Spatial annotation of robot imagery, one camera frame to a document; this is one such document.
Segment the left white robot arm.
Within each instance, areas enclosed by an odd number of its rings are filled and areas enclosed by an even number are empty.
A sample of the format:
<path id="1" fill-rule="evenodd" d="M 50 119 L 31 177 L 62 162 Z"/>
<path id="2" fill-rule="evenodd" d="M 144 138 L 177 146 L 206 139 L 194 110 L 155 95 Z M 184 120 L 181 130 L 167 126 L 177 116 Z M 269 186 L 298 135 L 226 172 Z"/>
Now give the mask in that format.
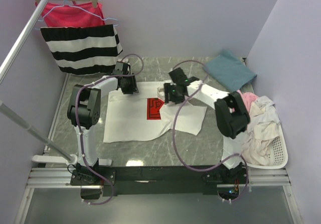
<path id="1" fill-rule="evenodd" d="M 83 171 L 82 178 L 88 184 L 100 180 L 95 144 L 95 125 L 100 119 L 101 99 L 114 90 L 123 94 L 138 93 L 135 76 L 128 61 L 118 61 L 111 75 L 104 75 L 88 85 L 76 84 L 70 97 L 67 118 L 74 126 L 78 142 L 78 163 L 90 166 Z"/>

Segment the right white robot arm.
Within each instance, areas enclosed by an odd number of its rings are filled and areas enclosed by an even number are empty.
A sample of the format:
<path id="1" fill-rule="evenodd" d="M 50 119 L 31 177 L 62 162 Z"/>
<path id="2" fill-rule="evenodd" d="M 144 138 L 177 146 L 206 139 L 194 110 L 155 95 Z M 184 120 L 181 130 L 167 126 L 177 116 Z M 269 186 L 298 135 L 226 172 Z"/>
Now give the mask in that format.
<path id="1" fill-rule="evenodd" d="M 188 78 L 180 67 L 171 70 L 169 76 L 171 82 L 164 84 L 165 103 L 180 105 L 174 117 L 173 127 L 176 127 L 183 106 L 190 99 L 195 98 L 215 110 L 217 127 L 224 136 L 222 160 L 219 164 L 202 170 L 191 167 L 182 160 L 178 154 L 175 131 L 173 131 L 172 142 L 179 161 L 188 169 L 197 172 L 210 171 L 223 164 L 225 168 L 221 169 L 220 177 L 225 183 L 232 183 L 238 177 L 235 167 L 246 164 L 240 153 L 241 144 L 238 135 L 246 131 L 250 123 L 250 116 L 241 94 L 236 91 L 228 93 L 218 90 L 196 77 Z"/>

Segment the white coca cola t shirt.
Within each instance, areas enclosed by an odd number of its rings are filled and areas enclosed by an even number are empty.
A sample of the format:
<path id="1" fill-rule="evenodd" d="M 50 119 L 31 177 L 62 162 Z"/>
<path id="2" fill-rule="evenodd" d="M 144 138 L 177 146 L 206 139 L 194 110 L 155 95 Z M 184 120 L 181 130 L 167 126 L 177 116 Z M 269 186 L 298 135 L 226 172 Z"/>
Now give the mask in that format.
<path id="1" fill-rule="evenodd" d="M 157 95 L 163 82 L 139 82 L 139 93 L 123 94 L 115 90 L 108 95 L 104 143 L 150 141 L 170 129 L 197 135 L 207 108 L 186 103 L 179 113 L 176 127 L 174 117 L 179 104 L 165 102 Z"/>

